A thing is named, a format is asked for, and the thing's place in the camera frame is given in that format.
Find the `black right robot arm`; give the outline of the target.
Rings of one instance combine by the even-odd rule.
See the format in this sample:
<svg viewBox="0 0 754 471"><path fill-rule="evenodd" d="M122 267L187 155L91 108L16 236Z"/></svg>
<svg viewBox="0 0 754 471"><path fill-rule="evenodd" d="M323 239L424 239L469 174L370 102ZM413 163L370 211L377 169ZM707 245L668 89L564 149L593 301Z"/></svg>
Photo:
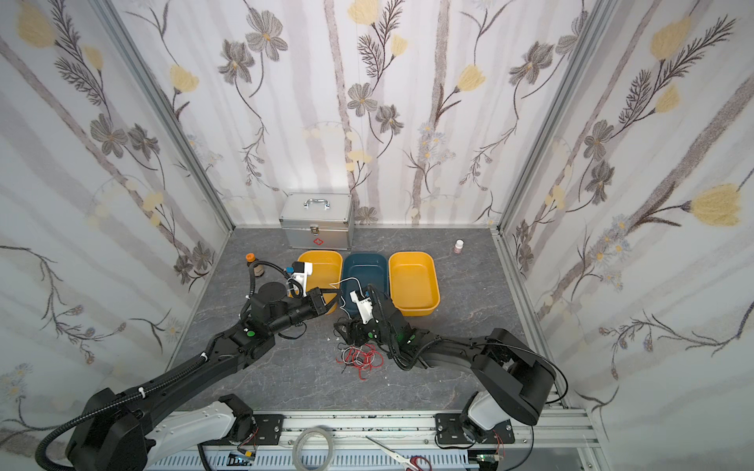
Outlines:
<svg viewBox="0 0 754 471"><path fill-rule="evenodd" d="M559 369L512 333L496 328L476 338L441 336L410 325L381 292L371 292L362 301L369 312L365 318L343 318L334 324L347 345L376 345L404 371L469 372L510 418L528 426L538 423Z"/></svg>

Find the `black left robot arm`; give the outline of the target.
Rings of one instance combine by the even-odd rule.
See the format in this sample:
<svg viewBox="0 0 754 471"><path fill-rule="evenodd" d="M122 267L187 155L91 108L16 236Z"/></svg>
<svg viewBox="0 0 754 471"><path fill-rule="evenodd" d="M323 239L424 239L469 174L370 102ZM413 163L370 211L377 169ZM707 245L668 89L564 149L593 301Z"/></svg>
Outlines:
<svg viewBox="0 0 754 471"><path fill-rule="evenodd" d="M184 412L186 402L259 361L290 327L327 314L337 290L305 288L278 267L284 283L249 292L238 321L213 335L191 359L123 392L94 394L81 415L54 428L38 444L44 470L145 470L155 462L206 442L243 444L257 435L253 409L235 394Z"/></svg>

